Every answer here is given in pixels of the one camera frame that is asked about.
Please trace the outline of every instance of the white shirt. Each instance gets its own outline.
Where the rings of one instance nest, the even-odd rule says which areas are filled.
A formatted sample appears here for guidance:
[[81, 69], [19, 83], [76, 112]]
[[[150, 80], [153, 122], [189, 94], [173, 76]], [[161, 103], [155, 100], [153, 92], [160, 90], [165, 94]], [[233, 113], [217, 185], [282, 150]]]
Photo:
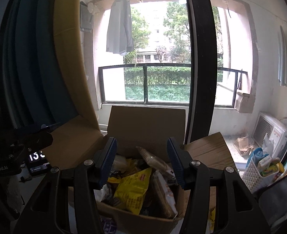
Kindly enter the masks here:
[[134, 50], [132, 16], [129, 0], [115, 0], [107, 33], [107, 52], [126, 55]]

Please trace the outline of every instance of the air conditioner outdoor unit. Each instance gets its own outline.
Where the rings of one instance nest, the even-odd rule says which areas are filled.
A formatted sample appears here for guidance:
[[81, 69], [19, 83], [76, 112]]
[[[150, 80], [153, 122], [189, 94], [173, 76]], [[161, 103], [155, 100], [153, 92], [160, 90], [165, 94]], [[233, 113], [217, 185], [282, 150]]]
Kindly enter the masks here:
[[272, 157], [276, 158], [287, 141], [287, 127], [271, 115], [260, 112], [253, 131], [253, 139], [259, 147], [262, 147], [266, 133], [269, 140], [274, 141]]

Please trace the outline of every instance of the cardboard piece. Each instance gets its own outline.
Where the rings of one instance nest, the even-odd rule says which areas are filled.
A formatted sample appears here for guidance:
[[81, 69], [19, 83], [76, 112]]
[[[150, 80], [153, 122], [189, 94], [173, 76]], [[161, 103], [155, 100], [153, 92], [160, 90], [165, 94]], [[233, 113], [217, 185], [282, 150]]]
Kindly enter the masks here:
[[[185, 145], [192, 159], [199, 160], [207, 167], [223, 170], [231, 166], [236, 170], [235, 163], [226, 142], [220, 132], [206, 136]], [[190, 191], [185, 191], [184, 211], [187, 208]], [[216, 188], [210, 190], [210, 209], [216, 205]]]
[[134, 148], [141, 146], [169, 162], [167, 140], [175, 137], [183, 144], [185, 118], [183, 109], [112, 106], [108, 136], [116, 138], [120, 155], [139, 159], [141, 156]]
[[254, 150], [254, 140], [251, 137], [239, 137], [235, 140], [233, 146], [241, 156], [249, 156]]
[[[175, 137], [183, 143], [185, 134], [185, 117], [183, 109], [145, 108], [112, 106], [108, 137], [117, 140], [117, 152], [126, 157], [140, 159], [136, 146], [169, 162], [166, 143], [169, 137]], [[98, 202], [101, 215], [112, 217], [117, 223], [117, 229], [125, 233], [136, 234], [167, 234], [184, 216], [184, 191], [179, 189], [176, 208], [178, 216], [175, 219], [164, 219], [151, 216], [134, 215], [130, 212], [111, 207]]]
[[74, 168], [101, 149], [103, 136], [100, 130], [85, 118], [77, 116], [52, 133], [53, 143], [43, 149], [52, 166]]

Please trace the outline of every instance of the digital clock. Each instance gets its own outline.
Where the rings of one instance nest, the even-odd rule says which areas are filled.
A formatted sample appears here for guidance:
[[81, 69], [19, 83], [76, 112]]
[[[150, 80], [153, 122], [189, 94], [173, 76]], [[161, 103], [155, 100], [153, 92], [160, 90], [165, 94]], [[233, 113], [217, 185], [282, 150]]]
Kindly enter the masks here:
[[42, 151], [28, 155], [25, 163], [31, 176], [44, 174], [51, 169], [51, 165]]

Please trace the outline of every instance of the white plastic basket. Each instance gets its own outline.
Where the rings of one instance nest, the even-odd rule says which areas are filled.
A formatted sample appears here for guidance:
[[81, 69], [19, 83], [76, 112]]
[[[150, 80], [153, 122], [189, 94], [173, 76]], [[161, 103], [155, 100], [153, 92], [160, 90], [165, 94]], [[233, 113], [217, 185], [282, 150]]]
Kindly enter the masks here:
[[272, 180], [274, 179], [275, 175], [279, 171], [272, 173], [266, 177], [261, 176], [259, 173], [256, 165], [251, 160], [249, 162], [249, 165], [245, 169], [245, 172], [243, 173], [242, 180], [249, 189], [251, 193], [256, 192], [257, 190], [267, 187], [272, 183]]

